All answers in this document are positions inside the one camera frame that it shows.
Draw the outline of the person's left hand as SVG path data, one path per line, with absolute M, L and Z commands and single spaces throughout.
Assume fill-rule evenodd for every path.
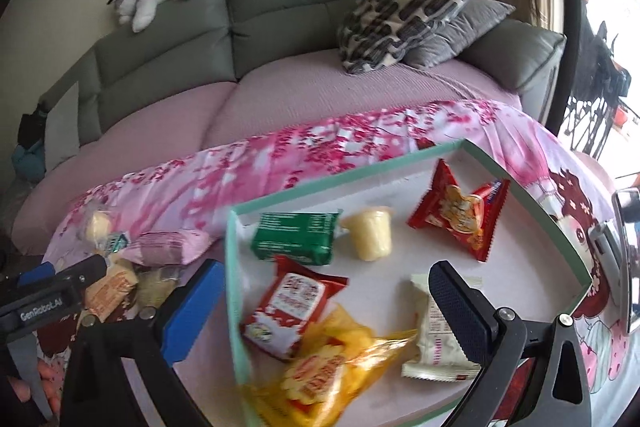
M 60 417 L 61 410 L 61 399 L 60 399 L 60 385 L 56 380 L 58 378 L 58 373 L 56 370 L 46 363 L 45 361 L 39 359 L 37 363 L 37 369 L 40 375 L 41 387 L 44 392 L 44 395 L 47 398 L 49 403 L 49 407 L 56 418 Z M 8 382 L 12 386 L 17 398 L 20 399 L 21 402 L 27 402 L 32 397 L 32 387 L 26 383 L 26 381 L 22 381 L 19 378 L 15 378 L 13 376 L 8 377 Z

